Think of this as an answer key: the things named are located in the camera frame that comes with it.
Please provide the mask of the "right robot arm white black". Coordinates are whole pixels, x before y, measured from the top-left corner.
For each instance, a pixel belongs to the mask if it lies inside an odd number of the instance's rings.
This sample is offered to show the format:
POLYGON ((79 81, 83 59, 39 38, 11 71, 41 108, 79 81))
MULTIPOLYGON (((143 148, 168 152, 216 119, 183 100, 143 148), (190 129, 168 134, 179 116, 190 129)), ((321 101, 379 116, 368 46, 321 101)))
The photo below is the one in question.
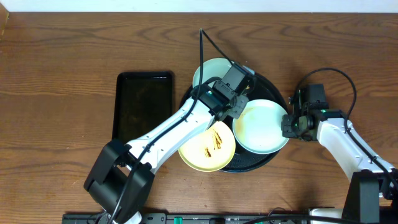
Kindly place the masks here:
POLYGON ((282 135, 316 141, 349 179, 342 219, 361 223, 397 221, 397 169, 382 159, 340 110, 310 110, 282 117, 282 135))

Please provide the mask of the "mint plate top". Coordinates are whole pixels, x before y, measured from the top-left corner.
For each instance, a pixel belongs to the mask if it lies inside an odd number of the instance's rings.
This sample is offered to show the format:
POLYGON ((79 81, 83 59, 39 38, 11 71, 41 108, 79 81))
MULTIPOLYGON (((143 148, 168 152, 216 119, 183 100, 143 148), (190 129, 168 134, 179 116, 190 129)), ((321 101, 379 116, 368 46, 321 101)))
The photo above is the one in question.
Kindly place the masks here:
MULTIPOLYGON (((203 63, 202 83, 206 82, 207 80, 213 77, 223 78, 231 67, 232 65, 225 58, 213 58, 207 60, 206 62, 203 63)), ((199 84, 199 79, 200 79, 200 67, 198 67, 194 73, 192 81, 193 88, 199 84)), ((215 81, 209 83, 208 86, 212 88, 214 84, 215 81)))

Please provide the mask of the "mint plate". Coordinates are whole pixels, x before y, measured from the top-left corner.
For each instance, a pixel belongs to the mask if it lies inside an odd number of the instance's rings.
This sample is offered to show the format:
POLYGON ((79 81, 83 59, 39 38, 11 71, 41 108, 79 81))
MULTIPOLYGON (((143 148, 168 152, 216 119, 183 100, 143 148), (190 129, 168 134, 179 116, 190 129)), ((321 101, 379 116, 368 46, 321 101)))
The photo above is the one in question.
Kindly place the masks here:
MULTIPOLYGON (((223 78, 231 67, 232 65, 225 58, 213 58, 207 60, 206 62, 203 63, 202 83, 206 82, 207 80, 213 77, 223 78)), ((193 88, 199 84, 199 79, 200 79, 200 67, 198 67, 194 73, 192 81, 193 88)), ((214 84, 215 81, 209 83, 208 86, 212 88, 214 84)))
POLYGON ((238 119, 233 120, 237 142, 255 154, 271 154, 288 142, 282 135, 282 118, 287 112, 271 100, 249 101, 238 119))

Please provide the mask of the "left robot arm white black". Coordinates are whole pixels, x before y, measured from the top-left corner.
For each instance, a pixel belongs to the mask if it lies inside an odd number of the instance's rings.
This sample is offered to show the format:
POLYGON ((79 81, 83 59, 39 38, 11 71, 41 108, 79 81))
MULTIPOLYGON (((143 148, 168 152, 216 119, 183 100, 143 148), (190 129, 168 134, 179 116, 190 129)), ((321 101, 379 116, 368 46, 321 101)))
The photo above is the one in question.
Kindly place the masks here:
POLYGON ((223 120, 239 117, 248 91, 248 86, 232 88, 221 81, 198 85, 174 115, 149 133, 127 143, 107 143, 84 188, 108 213, 109 223, 138 223, 155 173, 178 150, 188 151, 191 163, 203 161, 212 169, 228 164, 236 143, 223 120))

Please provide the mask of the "yellow plate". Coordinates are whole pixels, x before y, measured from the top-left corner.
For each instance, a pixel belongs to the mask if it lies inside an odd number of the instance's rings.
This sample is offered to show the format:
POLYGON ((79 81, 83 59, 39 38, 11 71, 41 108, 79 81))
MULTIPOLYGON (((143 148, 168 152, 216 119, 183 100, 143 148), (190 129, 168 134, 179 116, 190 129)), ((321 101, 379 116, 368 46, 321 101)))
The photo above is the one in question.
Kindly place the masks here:
POLYGON ((202 172, 214 172, 229 164, 235 150, 232 130, 224 122, 217 121, 204 133, 188 140, 178 153, 191 168, 202 172))

